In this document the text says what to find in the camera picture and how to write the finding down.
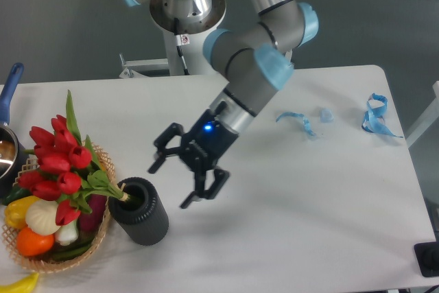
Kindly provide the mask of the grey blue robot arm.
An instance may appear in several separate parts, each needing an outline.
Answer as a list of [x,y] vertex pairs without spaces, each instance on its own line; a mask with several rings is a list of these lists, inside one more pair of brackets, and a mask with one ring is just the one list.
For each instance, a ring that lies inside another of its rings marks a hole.
[[194,188],[182,203],[216,197],[229,174],[222,155],[292,76],[293,50],[314,38],[316,12],[296,0],[252,0],[258,23],[242,34],[222,29],[225,0],[124,0],[146,4],[161,29],[171,75],[220,73],[226,87],[193,127],[170,125],[154,142],[156,172],[178,156],[193,172]]

